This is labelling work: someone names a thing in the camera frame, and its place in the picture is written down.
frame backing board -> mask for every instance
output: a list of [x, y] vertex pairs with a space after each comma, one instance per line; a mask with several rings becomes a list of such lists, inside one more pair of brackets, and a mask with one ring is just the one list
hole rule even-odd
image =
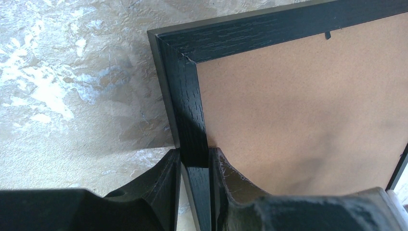
[[407, 22], [197, 64], [209, 145], [271, 194], [385, 188], [408, 140]]

wooden frame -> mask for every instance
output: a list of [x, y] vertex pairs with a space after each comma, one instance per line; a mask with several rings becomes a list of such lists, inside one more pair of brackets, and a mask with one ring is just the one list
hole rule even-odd
[[[148, 31], [197, 230], [211, 230], [209, 156], [196, 64], [408, 12], [406, 0], [312, 0]], [[387, 189], [407, 163], [405, 149]]]

brown backing board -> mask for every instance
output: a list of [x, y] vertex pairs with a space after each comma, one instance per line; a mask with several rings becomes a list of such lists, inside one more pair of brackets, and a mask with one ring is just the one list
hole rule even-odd
[[272, 194], [387, 185], [408, 141], [408, 13], [197, 65], [206, 133]]

gray textured surface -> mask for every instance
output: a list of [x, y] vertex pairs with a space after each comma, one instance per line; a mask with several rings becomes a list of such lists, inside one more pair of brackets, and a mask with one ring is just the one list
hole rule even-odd
[[[104, 195], [172, 145], [146, 30], [299, 0], [0, 2], [0, 189]], [[192, 230], [185, 192], [179, 230]]]

black picture frame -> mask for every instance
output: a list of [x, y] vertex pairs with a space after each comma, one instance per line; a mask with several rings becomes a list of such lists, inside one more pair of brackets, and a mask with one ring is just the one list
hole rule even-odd
[[[408, 12], [408, 0], [312, 0], [148, 31], [197, 230], [211, 230], [209, 155], [196, 64]], [[408, 162], [408, 148], [387, 186]]]

